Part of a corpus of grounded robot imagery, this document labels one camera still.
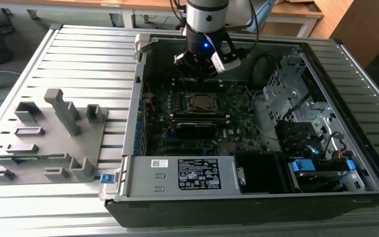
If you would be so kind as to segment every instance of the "warning symbols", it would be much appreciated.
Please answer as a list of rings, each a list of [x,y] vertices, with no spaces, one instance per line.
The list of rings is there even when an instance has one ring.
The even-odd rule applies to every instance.
[[[181,190],[221,189],[217,159],[179,159],[177,174]]]
[[[196,171],[188,172],[188,179],[197,179],[197,173],[196,173]]]
[[[179,179],[185,179],[188,177],[188,172],[179,172]]]

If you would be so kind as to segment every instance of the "black plastic part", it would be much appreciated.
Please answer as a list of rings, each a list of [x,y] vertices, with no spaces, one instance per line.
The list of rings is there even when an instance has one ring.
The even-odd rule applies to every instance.
[[[306,5],[307,5],[310,11],[312,11],[312,12],[322,12],[319,6],[316,6],[314,1],[306,2]]]
[[[277,152],[236,152],[235,166],[243,168],[245,184],[241,193],[293,193],[288,159]]]
[[[176,137],[179,139],[207,140],[216,135],[216,125],[205,123],[179,123],[176,125]]]
[[[375,206],[378,203],[379,194],[334,194],[315,197],[245,197],[168,201],[113,202],[107,200],[104,207],[120,226],[136,228],[319,221],[355,209]]]
[[[187,27],[187,50],[199,57],[211,57],[215,52],[213,47],[208,43],[208,47],[204,44],[208,43],[204,33],[196,32],[189,26]]]
[[[63,28],[63,24],[55,23],[51,25],[51,30],[60,30]]]
[[[320,137],[316,136],[310,122],[288,122],[280,120],[275,126],[275,133],[280,141],[280,147],[289,157],[311,157],[307,145],[322,150]]]
[[[332,41],[336,43],[336,44],[343,44],[343,41],[340,39],[332,39]]]

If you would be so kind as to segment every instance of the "metal grating table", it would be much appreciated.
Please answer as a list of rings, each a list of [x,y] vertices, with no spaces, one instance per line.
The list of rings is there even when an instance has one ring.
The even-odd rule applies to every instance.
[[[127,110],[135,78],[133,40],[139,33],[177,34],[85,26],[51,29],[0,107],[1,132],[12,130],[13,108],[20,101],[41,100],[47,88],[61,88],[76,107],[99,104],[108,108],[96,174],[119,168]],[[252,39],[253,36],[232,35]],[[344,46],[331,40],[264,37],[264,40],[307,42],[319,57],[368,139],[379,152],[379,89],[351,58]],[[0,186],[0,235],[20,236],[195,236],[293,231],[302,236],[332,236],[327,228],[360,227],[372,233],[379,227],[379,207],[356,210],[319,222],[225,225],[185,228],[125,229],[119,226],[99,199],[99,181],[81,184]]]

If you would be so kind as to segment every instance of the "green circuit board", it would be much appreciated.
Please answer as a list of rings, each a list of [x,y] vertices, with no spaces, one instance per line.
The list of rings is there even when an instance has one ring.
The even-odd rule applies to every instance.
[[[261,150],[252,97],[243,85],[211,81],[199,86],[196,82],[175,81],[151,90],[155,111],[147,107],[148,156],[219,156]],[[188,134],[179,131],[183,124]],[[208,137],[192,137],[196,124],[212,127]]]

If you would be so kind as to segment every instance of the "table leg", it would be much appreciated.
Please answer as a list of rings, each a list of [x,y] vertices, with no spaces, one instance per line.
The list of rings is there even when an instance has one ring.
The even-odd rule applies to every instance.
[[[148,24],[148,23],[149,23],[149,17],[148,17],[148,15],[143,15],[143,17],[144,17],[144,23]]]
[[[314,29],[314,26],[316,24],[318,19],[316,18],[308,18],[306,23],[302,25],[302,28],[297,32],[296,37],[307,38],[310,37],[311,31]]]
[[[28,15],[29,15],[31,19],[35,20],[35,19],[39,18],[39,16],[37,16],[37,10],[31,10],[31,9],[28,9],[26,12],[28,12]]]
[[[125,28],[133,28],[133,12],[131,9],[121,10],[123,23]]]

